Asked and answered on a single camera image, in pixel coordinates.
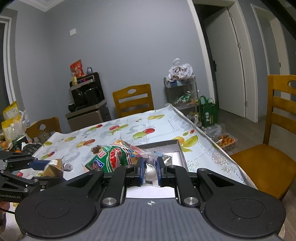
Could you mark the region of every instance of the wooden chair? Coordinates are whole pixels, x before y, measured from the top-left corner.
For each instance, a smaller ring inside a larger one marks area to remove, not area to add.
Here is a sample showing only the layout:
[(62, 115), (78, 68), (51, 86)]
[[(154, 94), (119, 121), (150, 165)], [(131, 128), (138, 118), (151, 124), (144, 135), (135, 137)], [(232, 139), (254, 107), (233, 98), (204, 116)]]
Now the wooden chair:
[(268, 76), (268, 103), (263, 144), (251, 147), (231, 156), (248, 174), (257, 188), (282, 199), (296, 177), (296, 163), (278, 149), (269, 146), (271, 124), (296, 134), (296, 121), (278, 115), (273, 108), (296, 114), (296, 102), (274, 96), (274, 90), (296, 95), (296, 89), (288, 84), (295, 75)]
[[(41, 130), (40, 126), (44, 124), (45, 125), (45, 129)], [(44, 119), (44, 120), (40, 120), (37, 121), (35, 124), (31, 125), (30, 127), (27, 128), (26, 132), (28, 134), (28, 136), (34, 140), (35, 137), (37, 137), (38, 135), (40, 135), (42, 132), (59, 132), (61, 133), (61, 127), (59, 125), (59, 119), (58, 117), (53, 117), (50, 119)]]
[[(129, 94), (128, 91), (133, 89), (136, 91), (132, 94)], [(121, 99), (142, 95), (142, 94), (147, 94), (148, 96), (119, 103), (119, 100)], [(115, 102), (115, 107), (116, 107), (116, 111), (119, 118), (128, 116), (128, 115), (137, 114), (137, 113), (143, 113), (148, 110), (154, 110), (150, 84), (134, 85), (134, 86), (129, 86), (127, 88), (124, 88), (122, 90), (115, 91), (113, 92), (113, 99)], [(131, 107), (139, 107), (139, 108), (135, 110), (125, 110)]]

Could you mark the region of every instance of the fruit-patterned tablecloth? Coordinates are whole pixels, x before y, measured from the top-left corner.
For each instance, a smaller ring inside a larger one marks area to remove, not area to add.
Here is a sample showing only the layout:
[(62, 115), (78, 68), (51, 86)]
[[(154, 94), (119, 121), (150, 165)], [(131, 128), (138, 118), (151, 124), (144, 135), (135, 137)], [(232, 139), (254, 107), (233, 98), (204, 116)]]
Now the fruit-patterned tablecloth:
[[(118, 139), (136, 146), (178, 139), (190, 172), (208, 168), (235, 181), (252, 185), (238, 165), (172, 105), (68, 134), (56, 132), (34, 156), (41, 160), (62, 158), (63, 163), (71, 163), (73, 170), (64, 172), (65, 179), (71, 179), (85, 172), (83, 166), (94, 157), (91, 151), (93, 146), (108, 145)], [(25, 178), (38, 175), (32, 169), (22, 172)], [(6, 241), (15, 241), (19, 234), (18, 226), (13, 215), (7, 214), (7, 219), (8, 227), (0, 237)]]

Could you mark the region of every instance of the chair backrest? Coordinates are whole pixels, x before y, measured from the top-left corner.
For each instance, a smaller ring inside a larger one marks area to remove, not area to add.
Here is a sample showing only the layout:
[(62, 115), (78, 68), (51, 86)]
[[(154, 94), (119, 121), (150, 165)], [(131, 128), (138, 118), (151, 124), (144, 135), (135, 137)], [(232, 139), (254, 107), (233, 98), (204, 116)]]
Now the chair backrest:
[[(45, 125), (45, 129), (43, 129), (43, 130), (40, 129), (40, 126), (42, 124)], [(32, 140), (34, 140), (34, 138), (37, 137), (38, 135), (40, 135), (42, 132), (51, 133), (54, 131), (61, 133), (61, 127), (59, 125), (58, 117), (53, 117), (50, 119), (44, 119), (44, 120), (37, 121), (35, 124), (28, 127), (26, 130), (28, 136)]]
[(296, 115), (296, 102), (274, 96), (274, 91), (282, 91), (296, 95), (296, 89), (289, 86), (289, 83), (296, 80), (296, 75), (269, 75), (268, 76), (268, 100), (265, 132), (263, 143), (269, 143), (271, 124), (278, 125), (296, 134), (296, 121), (274, 113), (274, 107), (288, 111)]
[[(128, 101), (119, 103), (119, 100), (142, 95), (142, 94), (147, 94), (147, 97), (128, 100)], [(137, 114), (137, 113), (143, 113), (148, 110), (154, 110), (150, 84), (134, 85), (134, 86), (129, 86), (127, 88), (124, 88), (122, 90), (115, 91), (113, 92), (113, 99), (115, 102), (115, 107), (116, 107), (116, 111), (119, 118), (128, 116), (128, 115)], [(138, 107), (138, 108), (133, 110), (127, 110), (128, 108), (131, 108), (131, 107)]]

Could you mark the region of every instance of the gray ribbed surface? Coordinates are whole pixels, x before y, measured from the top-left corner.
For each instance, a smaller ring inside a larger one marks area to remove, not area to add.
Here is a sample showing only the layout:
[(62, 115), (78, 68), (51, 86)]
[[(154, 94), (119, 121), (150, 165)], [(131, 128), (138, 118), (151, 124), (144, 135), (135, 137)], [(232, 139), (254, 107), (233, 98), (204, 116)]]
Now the gray ribbed surface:
[[(152, 199), (155, 202), (152, 206), (147, 204), (149, 201), (151, 199), (128, 198), (121, 206), (104, 209), (87, 230), (60, 241), (242, 240), (219, 233), (204, 220), (198, 209), (183, 207), (175, 198)], [(25, 237), (23, 240), (36, 239)], [(261, 240), (280, 239), (274, 235)]]

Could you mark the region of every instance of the yellow package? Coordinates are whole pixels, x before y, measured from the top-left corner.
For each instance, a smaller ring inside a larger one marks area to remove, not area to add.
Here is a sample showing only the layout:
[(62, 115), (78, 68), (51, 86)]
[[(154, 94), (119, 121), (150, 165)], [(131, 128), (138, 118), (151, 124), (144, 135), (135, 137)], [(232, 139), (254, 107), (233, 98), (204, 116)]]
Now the yellow package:
[(18, 112), (18, 107), (17, 107), (16, 101), (13, 102), (11, 105), (7, 106), (3, 110), (4, 120), (9, 120), (11, 118), (17, 117), (18, 114), (19, 114), (19, 112)]
[(1, 122), (1, 126), (2, 126), (2, 130), (3, 130), (3, 134), (5, 137), (6, 141), (11, 142), (11, 138), (10, 138), (10, 132), (11, 132), (11, 127), (10, 124), (12, 123), (20, 123), (20, 114), (17, 115), (17, 117), (15, 118), (10, 118), (9, 120), (5, 120), (3, 122)]

